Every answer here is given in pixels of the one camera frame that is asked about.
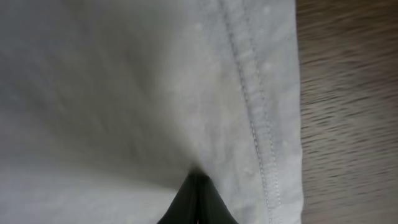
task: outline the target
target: wooden surface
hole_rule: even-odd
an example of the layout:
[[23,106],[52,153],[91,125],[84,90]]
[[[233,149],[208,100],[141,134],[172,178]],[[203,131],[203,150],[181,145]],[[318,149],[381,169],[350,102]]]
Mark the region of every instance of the wooden surface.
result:
[[298,0],[303,223],[398,223],[398,1]]

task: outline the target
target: stitched seam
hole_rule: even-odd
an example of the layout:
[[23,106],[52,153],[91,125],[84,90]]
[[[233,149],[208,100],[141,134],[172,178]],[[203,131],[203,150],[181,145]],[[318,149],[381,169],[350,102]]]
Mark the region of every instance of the stitched seam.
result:
[[[242,2],[242,6],[243,6],[243,14],[244,14],[245,21],[246,21],[246,24],[247,24],[247,27],[248,27],[248,31],[249,31],[249,41],[250,41],[251,50],[253,52],[254,64],[255,64],[255,67],[256,67],[256,73],[257,73],[257,77],[259,79],[261,100],[264,102],[264,104],[266,104],[266,98],[265,98],[264,90],[262,88],[263,84],[262,84],[262,78],[260,76],[260,68],[259,68],[259,61],[258,61],[258,57],[257,57],[257,51],[255,50],[254,40],[253,40],[253,36],[252,36],[253,33],[252,33],[250,22],[249,22],[249,17],[247,16],[248,9],[246,7],[246,4],[244,3],[244,0],[241,0],[241,2]],[[272,134],[272,131],[271,131],[271,126],[270,126],[267,110],[265,108],[263,108],[263,112],[264,112],[264,116],[265,116],[265,119],[266,119],[267,134],[268,134],[268,137],[269,137],[269,144],[270,144],[270,147],[271,147],[271,155],[272,155],[273,166],[274,166],[275,186],[276,186],[276,191],[277,191],[278,206],[281,209],[282,205],[280,203],[279,179],[278,179],[278,173],[277,173],[277,168],[276,168],[277,167],[276,166],[276,154],[275,154],[275,149],[274,149],[274,142],[272,140],[273,139],[273,134]]]
[[256,132],[254,130],[254,125],[253,125],[252,118],[251,118],[251,115],[250,115],[250,112],[249,112],[249,99],[248,99],[247,89],[246,89],[245,81],[244,81],[244,77],[243,77],[243,71],[242,71],[242,68],[241,68],[241,63],[238,60],[238,50],[237,50],[237,48],[235,46],[235,43],[233,41],[233,33],[231,31],[231,24],[229,23],[229,20],[228,20],[227,10],[224,8],[224,2],[222,0],[219,0],[219,4],[220,4],[221,10],[224,12],[223,13],[224,14],[223,18],[224,18],[224,23],[226,25],[226,30],[227,30],[227,33],[228,33],[228,36],[229,36],[228,40],[229,40],[229,43],[231,44],[231,48],[232,48],[232,51],[233,51],[234,62],[236,64],[237,68],[238,68],[239,81],[240,81],[240,84],[241,84],[242,93],[243,93],[243,97],[244,97],[244,100],[245,100],[246,110],[248,111],[248,118],[249,118],[249,122],[250,122],[250,128],[251,128],[251,132],[252,132],[252,137],[253,137],[255,149],[256,149],[257,159],[259,161],[259,168],[260,168],[261,179],[262,179],[262,189],[263,189],[264,194],[266,196],[266,204],[267,204],[267,212],[268,212],[268,215],[269,215],[269,217],[268,217],[269,218],[269,223],[271,224],[271,212],[270,212],[270,209],[269,209],[268,192],[267,192],[267,188],[266,188],[266,178],[265,178],[265,175],[264,175],[264,168],[262,166],[262,161],[261,161],[260,152],[259,152],[259,148],[258,148],[257,135],[256,135]]

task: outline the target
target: cloth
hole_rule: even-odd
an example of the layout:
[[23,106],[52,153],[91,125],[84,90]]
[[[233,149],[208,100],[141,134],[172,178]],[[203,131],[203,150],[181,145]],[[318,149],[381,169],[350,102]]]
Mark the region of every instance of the cloth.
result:
[[156,223],[192,166],[300,223],[293,0],[0,2],[0,223]]

